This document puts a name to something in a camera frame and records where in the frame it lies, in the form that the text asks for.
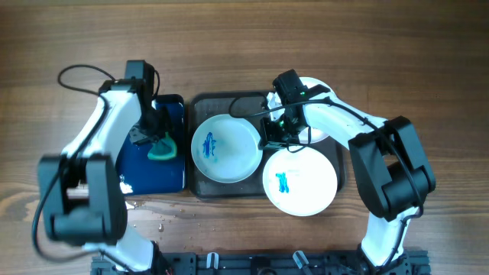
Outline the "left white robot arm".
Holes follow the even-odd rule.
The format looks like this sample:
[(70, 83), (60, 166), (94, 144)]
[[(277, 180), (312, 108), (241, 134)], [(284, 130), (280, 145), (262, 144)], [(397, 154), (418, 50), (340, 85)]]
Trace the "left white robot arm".
[(128, 225), (115, 161), (133, 129), (163, 137), (167, 116), (152, 106), (160, 85), (145, 60), (129, 60), (125, 76), (109, 76), (93, 93), (97, 105), (80, 133), (37, 166), (40, 201), (31, 226), (37, 255), (64, 263), (93, 253), (123, 274), (171, 274), (156, 242)]

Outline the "dark brown serving tray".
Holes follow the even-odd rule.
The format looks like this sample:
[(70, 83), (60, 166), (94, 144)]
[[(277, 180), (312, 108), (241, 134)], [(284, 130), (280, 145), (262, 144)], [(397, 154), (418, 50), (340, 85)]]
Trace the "dark brown serving tray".
[[(186, 142), (191, 143), (193, 134), (200, 124), (215, 115), (227, 114), (228, 108), (234, 99), (238, 101), (233, 105), (232, 111), (239, 114), (257, 113), (264, 110), (266, 91), (243, 92), (209, 92), (198, 94), (186, 107)], [(332, 163), (337, 179), (338, 189), (342, 189), (346, 182), (347, 167), (343, 153), (343, 146), (332, 138), (311, 145)], [(247, 179), (237, 183), (218, 183), (204, 176), (193, 162), (190, 148), (186, 149), (186, 182), (193, 195), (201, 200), (230, 199), (230, 198), (264, 198), (266, 196), (262, 173), (267, 160), (273, 155), (272, 150), (266, 150), (257, 170)]]

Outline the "white plate front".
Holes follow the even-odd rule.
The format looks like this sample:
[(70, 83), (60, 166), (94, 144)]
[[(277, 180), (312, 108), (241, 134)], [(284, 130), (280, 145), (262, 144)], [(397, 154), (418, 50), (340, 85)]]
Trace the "white plate front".
[(297, 153), (274, 153), (264, 166), (262, 180), (271, 203), (299, 217), (319, 214), (329, 207), (338, 191), (332, 163), (310, 147)]

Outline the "green yellow sponge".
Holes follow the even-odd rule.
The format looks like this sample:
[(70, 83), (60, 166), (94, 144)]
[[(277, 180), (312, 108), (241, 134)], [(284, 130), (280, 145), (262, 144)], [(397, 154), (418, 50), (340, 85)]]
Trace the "green yellow sponge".
[(148, 151), (149, 160), (165, 161), (171, 160), (177, 155), (177, 145), (174, 139), (166, 133), (164, 137), (153, 143)]

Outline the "white plate back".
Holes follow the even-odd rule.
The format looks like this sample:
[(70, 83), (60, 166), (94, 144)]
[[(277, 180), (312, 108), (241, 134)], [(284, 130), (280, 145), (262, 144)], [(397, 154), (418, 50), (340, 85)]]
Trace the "white plate back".
[[(327, 84), (325, 84), (322, 80), (316, 78), (301, 76), (300, 81), (307, 88), (312, 88), (316, 85), (321, 85), (329, 89), (329, 86)], [(309, 131), (308, 128), (305, 128), (299, 133), (299, 140), (301, 144), (306, 144), (308, 142), (309, 134), (311, 134), (311, 141), (310, 141), (311, 144), (323, 141), (329, 136), (328, 134), (320, 131), (319, 129), (311, 128), (311, 131)]]

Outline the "white plate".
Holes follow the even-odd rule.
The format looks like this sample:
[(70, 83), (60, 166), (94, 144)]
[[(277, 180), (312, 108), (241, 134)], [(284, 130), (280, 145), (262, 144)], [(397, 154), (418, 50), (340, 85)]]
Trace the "white plate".
[(264, 166), (262, 180), (271, 203), (299, 217), (319, 214), (329, 207), (338, 191), (332, 163), (310, 147), (297, 153), (274, 153)]
[(237, 183), (259, 167), (263, 157), (259, 141), (260, 135), (249, 121), (215, 115), (195, 130), (190, 153), (196, 168), (207, 178), (218, 183)]
[[(322, 80), (316, 78), (301, 76), (300, 81), (307, 88), (312, 88), (316, 85), (321, 85), (329, 89), (329, 86), (327, 84), (325, 84)], [(311, 131), (309, 131), (308, 128), (305, 128), (299, 133), (299, 140), (301, 144), (306, 144), (308, 142), (309, 134), (311, 134), (311, 141), (310, 141), (311, 144), (323, 141), (329, 136), (328, 134), (320, 131), (319, 129), (311, 128)]]

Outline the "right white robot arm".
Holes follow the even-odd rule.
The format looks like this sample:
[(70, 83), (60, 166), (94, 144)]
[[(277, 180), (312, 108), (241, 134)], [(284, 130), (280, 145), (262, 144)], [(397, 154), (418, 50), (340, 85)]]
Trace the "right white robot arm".
[(272, 82), (273, 98), (261, 113), (261, 149), (299, 144), (306, 128), (326, 133), (350, 153), (358, 194), (370, 212), (361, 256), (370, 272), (385, 273), (403, 255), (409, 223), (423, 216), (436, 187), (416, 129), (409, 119), (369, 115), (343, 102), (321, 83), (308, 87), (295, 70)]

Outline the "black mounting rail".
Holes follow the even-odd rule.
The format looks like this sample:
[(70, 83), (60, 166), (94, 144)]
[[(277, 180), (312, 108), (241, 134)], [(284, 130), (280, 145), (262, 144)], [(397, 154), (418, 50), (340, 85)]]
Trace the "black mounting rail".
[[(404, 251), (382, 273), (361, 258), (358, 251), (328, 251), (322, 254), (217, 254), (166, 253), (167, 270), (155, 274), (432, 274), (427, 251)], [(94, 257), (90, 274), (129, 274), (116, 270), (101, 257)]]

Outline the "blue water tray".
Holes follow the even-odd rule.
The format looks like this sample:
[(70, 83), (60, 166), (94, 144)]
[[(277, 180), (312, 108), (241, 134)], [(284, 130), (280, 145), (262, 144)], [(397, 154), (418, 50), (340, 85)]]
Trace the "blue water tray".
[(166, 108), (176, 143), (176, 156), (169, 160), (151, 160), (151, 142), (136, 145), (128, 134), (116, 160), (116, 170), (122, 192), (127, 196), (178, 193), (186, 187), (186, 119), (183, 97), (177, 94), (159, 95), (153, 106)]

